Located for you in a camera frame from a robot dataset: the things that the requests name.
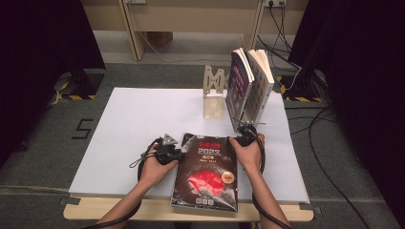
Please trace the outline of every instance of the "hand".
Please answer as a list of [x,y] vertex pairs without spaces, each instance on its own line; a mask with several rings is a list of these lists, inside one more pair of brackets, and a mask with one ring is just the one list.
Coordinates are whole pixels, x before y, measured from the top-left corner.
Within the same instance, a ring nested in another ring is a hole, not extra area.
[[149,153],[146,156],[145,163],[143,164],[142,173],[139,181],[149,182],[151,186],[160,183],[163,178],[174,169],[179,162],[173,160],[166,165],[161,165],[156,157]]
[[[265,145],[265,136],[262,134],[258,134],[258,137],[261,139],[262,144]],[[229,142],[235,149],[236,157],[238,158],[242,166],[244,166],[246,171],[251,169],[257,171],[260,170],[262,155],[259,144],[256,141],[252,142],[246,147],[241,146],[233,137],[229,139]]]

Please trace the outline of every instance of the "power outlet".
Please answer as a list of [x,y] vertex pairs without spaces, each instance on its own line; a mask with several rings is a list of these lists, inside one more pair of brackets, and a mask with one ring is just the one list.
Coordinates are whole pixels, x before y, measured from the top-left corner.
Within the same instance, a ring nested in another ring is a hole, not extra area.
[[268,7],[268,2],[273,1],[273,8],[281,8],[286,6],[287,0],[266,0],[265,7]]

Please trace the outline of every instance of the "book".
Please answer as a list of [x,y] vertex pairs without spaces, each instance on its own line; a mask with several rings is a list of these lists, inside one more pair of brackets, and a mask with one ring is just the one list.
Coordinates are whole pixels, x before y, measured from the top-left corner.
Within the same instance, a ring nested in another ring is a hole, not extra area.
[[185,134],[174,207],[238,212],[237,159],[227,137]]
[[231,66],[225,104],[235,132],[237,132],[244,117],[245,104],[253,81],[254,76],[247,62],[244,50],[234,50],[231,53]]
[[244,123],[257,126],[274,86],[274,78],[264,50],[235,50],[225,104],[235,132]]

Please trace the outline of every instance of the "bookend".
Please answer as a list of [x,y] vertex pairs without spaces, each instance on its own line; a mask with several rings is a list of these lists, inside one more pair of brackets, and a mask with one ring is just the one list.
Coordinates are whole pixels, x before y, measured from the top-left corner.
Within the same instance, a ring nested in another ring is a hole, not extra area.
[[203,117],[223,118],[224,117],[224,89],[227,88],[227,78],[223,69],[218,69],[215,75],[210,65],[205,65],[203,76]]

